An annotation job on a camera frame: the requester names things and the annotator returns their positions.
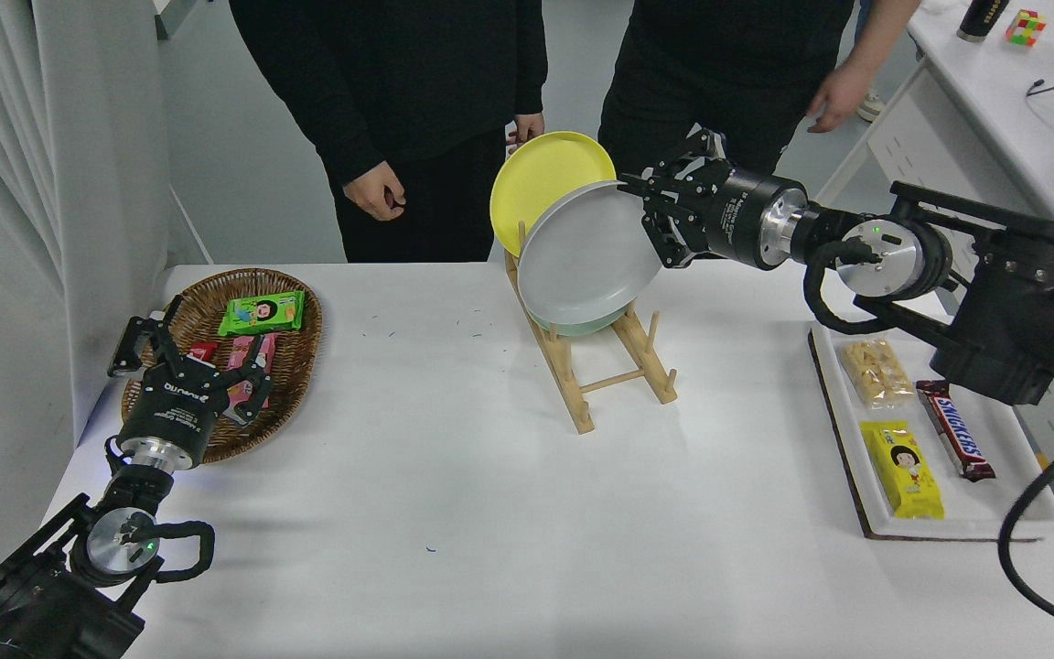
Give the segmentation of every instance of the yellow snack package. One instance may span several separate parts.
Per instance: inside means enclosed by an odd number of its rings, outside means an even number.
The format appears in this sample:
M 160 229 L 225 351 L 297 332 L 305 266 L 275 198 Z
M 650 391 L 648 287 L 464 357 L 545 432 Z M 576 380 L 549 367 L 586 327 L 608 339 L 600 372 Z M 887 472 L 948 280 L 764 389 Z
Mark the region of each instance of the yellow snack package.
M 861 434 L 895 517 L 944 520 L 938 483 L 930 474 L 907 423 L 862 421 Z

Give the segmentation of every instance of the green snack package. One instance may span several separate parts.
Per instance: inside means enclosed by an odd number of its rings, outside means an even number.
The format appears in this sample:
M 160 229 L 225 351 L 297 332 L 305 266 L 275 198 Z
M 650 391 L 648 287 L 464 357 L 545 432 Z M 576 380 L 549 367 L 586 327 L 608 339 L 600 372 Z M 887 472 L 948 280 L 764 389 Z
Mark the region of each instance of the green snack package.
M 218 336 L 297 330 L 304 325 L 304 291 L 238 297 L 226 304 Z

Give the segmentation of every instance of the rubik's cube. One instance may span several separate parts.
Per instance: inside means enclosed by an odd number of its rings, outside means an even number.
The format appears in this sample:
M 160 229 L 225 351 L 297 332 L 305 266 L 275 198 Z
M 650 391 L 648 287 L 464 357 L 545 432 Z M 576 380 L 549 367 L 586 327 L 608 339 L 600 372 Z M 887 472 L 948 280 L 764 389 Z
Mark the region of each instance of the rubik's cube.
M 1008 28 L 1008 41 L 1018 45 L 1035 45 L 1043 32 L 1043 25 L 1047 25 L 1047 21 L 1038 16 L 1038 12 L 1019 9 L 1016 20 L 1011 21 Z

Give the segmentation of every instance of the plate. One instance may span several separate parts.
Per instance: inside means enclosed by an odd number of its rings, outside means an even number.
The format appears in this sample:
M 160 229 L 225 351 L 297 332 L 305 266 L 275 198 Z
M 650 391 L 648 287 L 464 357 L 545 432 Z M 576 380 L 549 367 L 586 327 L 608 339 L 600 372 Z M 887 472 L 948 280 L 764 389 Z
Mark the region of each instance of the plate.
M 824 391 L 828 394 L 828 411 L 841 443 L 850 484 L 858 498 L 862 522 L 867 524 L 870 538 L 881 539 L 942 539 L 942 541 L 995 541 L 999 525 L 1007 517 L 1011 504 L 1020 496 L 1036 476 L 1040 466 L 1016 420 L 1011 406 L 971 392 L 962 387 L 951 387 L 954 404 L 967 422 L 970 433 L 978 442 L 982 454 L 995 467 L 993 480 L 971 483 L 958 476 L 950 454 L 942 447 L 925 416 L 920 401 L 890 410 L 870 410 L 862 404 L 852 381 L 838 363 L 837 351 L 854 342 L 882 337 L 905 368 L 911 381 L 938 380 L 941 375 L 930 368 L 933 347 L 917 341 L 899 329 L 891 329 L 866 336 L 845 336 L 816 323 L 812 327 L 815 342 L 816 367 L 819 368 Z M 900 419 L 909 423 L 921 454 L 937 480 L 945 520 L 904 520 L 894 517 L 890 501 L 877 479 L 870 459 L 870 451 L 861 438 L 861 421 L 887 421 Z M 1054 497 L 1050 490 L 1032 502 L 1017 523 L 1013 539 L 1030 541 L 1054 531 Z
M 597 321 L 628 305 L 661 270 L 641 227 L 641 200 L 618 185 L 601 180 L 568 193 L 527 234 L 519 293 L 533 316 Z
M 594 139 L 560 130 L 544 133 L 507 158 L 490 191 L 490 224 L 503 247 L 518 257 L 519 222 L 527 231 L 568 192 L 614 180 L 616 168 Z
M 628 311 L 628 305 L 624 305 L 623 308 L 617 309 L 614 312 L 607 314 L 604 317 L 598 317 L 597 321 L 590 321 L 588 323 L 580 323 L 577 325 L 555 325 L 555 333 L 561 336 L 585 336 L 588 334 L 594 334 L 600 332 L 600 330 L 605 329 L 607 326 L 616 323 L 619 317 L 624 315 L 624 312 Z M 545 323 L 544 318 L 535 316 L 530 311 L 531 321 L 535 322 L 544 332 L 549 332 L 551 330 L 551 323 Z

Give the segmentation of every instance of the snickers bar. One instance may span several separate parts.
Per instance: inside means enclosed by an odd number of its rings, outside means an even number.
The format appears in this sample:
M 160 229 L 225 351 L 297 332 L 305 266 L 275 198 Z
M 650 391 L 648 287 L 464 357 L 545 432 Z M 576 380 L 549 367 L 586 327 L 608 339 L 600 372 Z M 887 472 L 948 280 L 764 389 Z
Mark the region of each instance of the snickers bar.
M 950 383 L 945 380 L 920 380 L 917 392 L 959 474 L 971 482 L 993 479 L 995 469 L 978 448 L 978 443 L 974 442 L 954 401 L 950 400 Z

